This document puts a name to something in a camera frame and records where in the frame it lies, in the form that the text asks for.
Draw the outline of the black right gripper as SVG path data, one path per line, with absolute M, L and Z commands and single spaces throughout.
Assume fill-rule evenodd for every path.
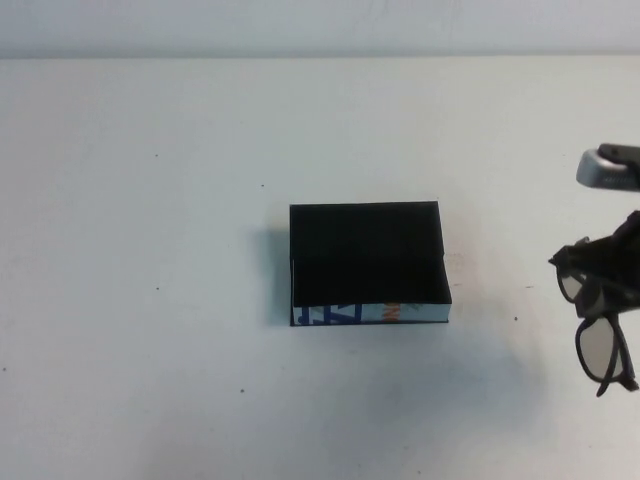
M 587 279 L 579 293 L 579 317 L 599 318 L 639 309 L 639 211 L 613 235 L 573 246 L 573 267 L 612 281 Z

